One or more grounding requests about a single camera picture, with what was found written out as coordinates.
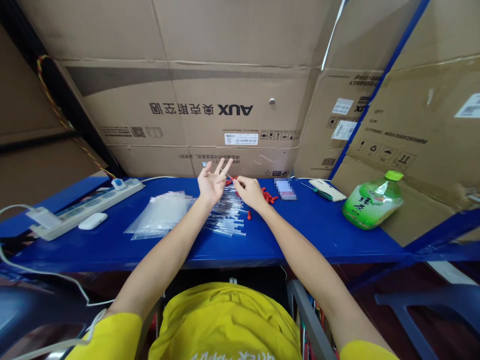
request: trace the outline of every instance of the green bottle cap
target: green bottle cap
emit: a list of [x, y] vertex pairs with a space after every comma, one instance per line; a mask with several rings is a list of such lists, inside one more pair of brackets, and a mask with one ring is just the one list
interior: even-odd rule
[[385, 177], [389, 180], [400, 181], [404, 175], [401, 172], [390, 170], [386, 172]]

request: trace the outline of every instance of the hand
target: hand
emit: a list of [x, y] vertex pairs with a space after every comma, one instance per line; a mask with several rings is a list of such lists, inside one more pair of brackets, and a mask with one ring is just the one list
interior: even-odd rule
[[215, 172], [210, 172], [212, 169], [212, 162], [208, 162], [198, 176], [198, 187], [200, 188], [201, 199], [204, 199], [212, 206], [219, 202], [224, 193], [225, 182], [227, 180], [226, 174], [233, 162], [234, 160], [232, 158], [228, 160], [228, 163], [222, 170], [222, 166], [225, 163], [225, 159], [222, 157]]
[[265, 201], [264, 194], [260, 188], [259, 181], [249, 177], [239, 176], [233, 179], [233, 186], [245, 204], [259, 213], [263, 209], [270, 208]]

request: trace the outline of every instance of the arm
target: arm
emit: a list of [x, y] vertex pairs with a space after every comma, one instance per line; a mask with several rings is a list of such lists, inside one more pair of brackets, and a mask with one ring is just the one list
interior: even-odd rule
[[233, 162], [225, 159], [211, 173], [212, 162], [198, 177], [200, 196], [183, 219], [137, 265], [105, 316], [117, 313], [138, 314], [144, 321], [155, 303], [182, 267], [192, 245], [225, 188], [225, 173]]
[[268, 224], [288, 265], [320, 304], [338, 349], [351, 341], [363, 340], [392, 351], [329, 262], [265, 201], [259, 182], [239, 176], [233, 184], [243, 201]]

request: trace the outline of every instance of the cardboard box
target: cardboard box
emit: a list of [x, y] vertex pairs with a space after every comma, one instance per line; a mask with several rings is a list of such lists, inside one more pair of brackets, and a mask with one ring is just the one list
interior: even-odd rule
[[341, 0], [21, 0], [57, 60], [322, 64]]
[[[350, 196], [357, 185], [381, 179], [384, 175], [384, 171], [347, 155], [335, 173], [332, 184]], [[449, 206], [414, 189], [407, 182], [402, 180], [398, 185], [404, 203], [380, 227], [401, 246], [410, 244], [455, 214]]]
[[111, 152], [123, 169], [134, 177], [197, 177], [211, 161], [233, 159], [229, 173], [254, 178], [286, 178], [290, 175], [298, 148], [244, 148], [216, 146], [112, 145]]
[[322, 71], [311, 98], [300, 147], [344, 148], [346, 140], [332, 139], [335, 129], [340, 121], [358, 122], [381, 76], [381, 71]]
[[179, 63], [169, 67], [176, 102], [184, 107], [181, 119], [189, 146], [239, 146], [244, 143], [229, 141], [226, 134], [245, 133], [252, 134], [252, 147], [298, 146], [317, 69]]
[[348, 155], [456, 211], [480, 186], [480, 56], [390, 72]]
[[420, 2], [348, 1], [333, 32], [325, 67], [383, 71]]
[[154, 0], [170, 61], [319, 66], [341, 0]]
[[431, 0], [393, 70], [441, 63], [480, 53], [480, 2]]
[[187, 146], [111, 145], [108, 148], [132, 177], [195, 176]]
[[50, 56], [56, 60], [166, 60], [148, 0], [20, 0]]
[[[202, 156], [198, 151], [208, 150], [218, 160], [241, 155], [245, 160], [236, 167], [244, 175], [285, 177], [293, 168], [293, 149], [319, 73], [231, 64], [170, 63], [168, 68], [164, 61], [59, 64], [131, 176], [190, 177], [191, 161], [179, 165], [172, 159], [182, 151]], [[194, 174], [201, 165], [193, 165]]]
[[462, 236], [458, 237], [455, 242], [459, 244], [468, 244], [471, 242], [479, 241], [480, 240], [480, 227], [469, 231]]
[[208, 161], [233, 158], [230, 175], [251, 178], [286, 178], [290, 176], [298, 148], [189, 147], [195, 176]]
[[[0, 144], [32, 140], [65, 130], [57, 119], [41, 83], [0, 26]], [[100, 157], [79, 138], [97, 161]], [[2, 191], [0, 208], [12, 204], [35, 205], [55, 193], [96, 173], [99, 169], [72, 139], [5, 152], [0, 156]], [[12, 209], [0, 216], [3, 221], [22, 212]]]
[[298, 150], [294, 170], [297, 178], [328, 179], [343, 149], [304, 148]]
[[185, 146], [164, 61], [59, 61], [107, 145]]

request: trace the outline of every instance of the plastic bag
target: plastic bag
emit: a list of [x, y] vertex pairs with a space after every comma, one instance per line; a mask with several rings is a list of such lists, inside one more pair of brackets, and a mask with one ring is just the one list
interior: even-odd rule
[[132, 240], [161, 238], [177, 225], [193, 203], [184, 191], [169, 191], [150, 201], [136, 220], [124, 231]]

